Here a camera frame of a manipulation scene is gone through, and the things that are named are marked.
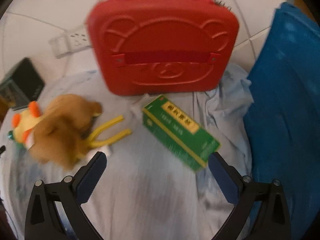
brown plush toy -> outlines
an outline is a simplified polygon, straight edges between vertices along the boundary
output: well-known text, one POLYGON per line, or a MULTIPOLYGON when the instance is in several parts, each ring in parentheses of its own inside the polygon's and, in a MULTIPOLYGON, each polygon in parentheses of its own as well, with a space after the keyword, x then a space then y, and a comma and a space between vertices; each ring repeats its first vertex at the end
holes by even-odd
POLYGON ((26 148, 37 161, 53 161, 70 170, 88 153, 89 145, 82 135, 90 128, 92 118, 101 113, 102 107, 98 102, 73 94, 58 96, 33 128, 26 148))

yellow label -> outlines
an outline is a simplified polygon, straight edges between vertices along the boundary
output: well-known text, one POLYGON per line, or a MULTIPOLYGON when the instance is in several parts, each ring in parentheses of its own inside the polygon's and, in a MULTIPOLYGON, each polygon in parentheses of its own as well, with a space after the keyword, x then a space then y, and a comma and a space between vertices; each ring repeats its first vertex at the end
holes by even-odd
POLYGON ((195 134, 199 130, 200 126, 170 101, 167 101, 161 107, 190 133, 195 134))

metal screw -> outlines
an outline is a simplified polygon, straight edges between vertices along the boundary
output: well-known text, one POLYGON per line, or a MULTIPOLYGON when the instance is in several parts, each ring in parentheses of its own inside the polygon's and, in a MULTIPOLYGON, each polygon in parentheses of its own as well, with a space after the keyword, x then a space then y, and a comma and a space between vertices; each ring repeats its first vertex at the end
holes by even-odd
POLYGON ((72 181, 72 177, 71 176, 66 176, 63 180, 66 183, 69 183, 70 181, 72 181))
POLYGON ((281 185, 281 183, 280 183, 280 181, 278 179, 274 179, 273 180, 273 184, 275 184, 276 186, 280 186, 281 185))
POLYGON ((247 183, 251 182, 252 180, 250 176, 243 176, 242 179, 244 182, 247 182, 247 183))
POLYGON ((35 183, 36 187, 39 187, 41 184, 42 184, 42 180, 40 180, 40 179, 37 180, 35 183))

red suitcase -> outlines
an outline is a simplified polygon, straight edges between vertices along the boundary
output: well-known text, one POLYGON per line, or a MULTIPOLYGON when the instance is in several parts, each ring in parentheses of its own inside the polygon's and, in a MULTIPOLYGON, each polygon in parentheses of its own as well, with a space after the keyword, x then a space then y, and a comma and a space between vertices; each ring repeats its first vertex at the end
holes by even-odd
POLYGON ((87 26, 117 95, 215 88, 239 29, 235 15, 212 0, 106 0, 87 26))

yellow stripe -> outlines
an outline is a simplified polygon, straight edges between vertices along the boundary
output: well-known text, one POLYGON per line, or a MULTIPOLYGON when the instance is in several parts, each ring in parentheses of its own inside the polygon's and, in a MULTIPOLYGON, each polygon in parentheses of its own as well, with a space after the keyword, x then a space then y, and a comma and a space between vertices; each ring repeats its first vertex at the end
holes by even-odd
POLYGON ((206 167, 207 164, 196 155, 187 145, 185 145, 174 133, 172 133, 168 128, 166 128, 153 114, 151 114, 147 109, 143 108, 143 112, 154 121, 163 131, 165 131, 177 144, 179 144, 191 157, 193 157, 202 167, 206 167))

